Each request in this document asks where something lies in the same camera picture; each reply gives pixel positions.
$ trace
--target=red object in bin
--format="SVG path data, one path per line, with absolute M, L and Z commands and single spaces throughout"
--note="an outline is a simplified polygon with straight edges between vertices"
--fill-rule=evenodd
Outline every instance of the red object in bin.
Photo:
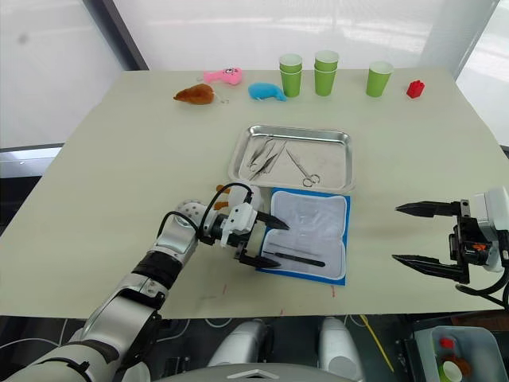
M 454 349 L 454 341 L 450 338 L 441 338 L 439 343 L 442 348 Z
M 406 91 L 406 94 L 410 98 L 417 98 L 422 94 L 422 91 L 424 90 L 424 82 L 421 82 L 419 80 L 410 82 L 410 86 L 408 87 L 408 90 Z

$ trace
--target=green paper cup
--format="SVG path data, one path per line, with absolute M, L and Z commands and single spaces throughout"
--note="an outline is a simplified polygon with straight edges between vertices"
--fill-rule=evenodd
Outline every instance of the green paper cup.
M 371 97 L 380 97 L 393 71 L 394 67 L 386 61 L 372 62 L 369 65 L 366 94 Z
M 297 73 L 281 72 L 281 81 L 283 83 L 283 92 L 287 97 L 297 97 L 301 92 L 301 74 L 302 70 Z
M 286 73 L 298 73 L 302 70 L 302 57 L 289 53 L 279 57 L 279 68 Z
M 328 96 L 332 92 L 336 70 L 324 72 L 315 67 L 315 92 L 319 96 Z
M 438 368 L 438 375 L 440 382 L 461 382 L 463 380 L 463 374 L 461 374 L 460 368 L 451 361 L 446 361 Z
M 337 69 L 340 55 L 333 50 L 321 50 L 315 53 L 315 68 L 322 72 L 331 72 Z

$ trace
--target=stainless steel tray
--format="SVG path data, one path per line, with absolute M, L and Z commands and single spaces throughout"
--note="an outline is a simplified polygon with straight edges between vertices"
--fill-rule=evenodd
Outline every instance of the stainless steel tray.
M 286 149 L 269 173 L 261 173 L 250 181 L 253 174 L 249 168 L 251 157 L 268 138 L 275 142 L 286 141 L 286 149 L 297 157 L 307 173 L 317 174 L 320 181 L 311 187 L 303 186 L 304 175 L 286 153 Z M 255 125 L 240 135 L 228 168 L 228 176 L 234 181 L 245 181 L 262 187 L 346 193 L 355 186 L 352 140 L 341 131 Z

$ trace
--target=brown plush toy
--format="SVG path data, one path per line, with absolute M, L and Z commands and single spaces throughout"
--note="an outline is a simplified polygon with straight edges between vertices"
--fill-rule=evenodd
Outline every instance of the brown plush toy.
M 206 105 L 214 100 L 214 90 L 206 84 L 199 84 L 181 90 L 173 99 L 195 105 Z

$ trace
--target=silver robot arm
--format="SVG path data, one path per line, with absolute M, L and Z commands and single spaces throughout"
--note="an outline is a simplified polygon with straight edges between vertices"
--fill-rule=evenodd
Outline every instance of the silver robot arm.
M 112 380 L 119 369 L 137 364 L 156 338 L 161 321 L 157 311 L 198 241 L 212 245 L 221 240 L 237 247 L 238 255 L 247 259 L 241 262 L 260 266 L 259 260 L 261 266 L 271 266 L 245 256 L 245 247 L 256 220 L 268 226 L 285 224 L 253 210 L 251 192 L 247 202 L 234 207 L 229 216 L 211 210 L 215 199 L 209 206 L 187 201 L 169 212 L 145 258 L 90 316 L 79 339 L 50 351 L 8 381 L 102 382 Z

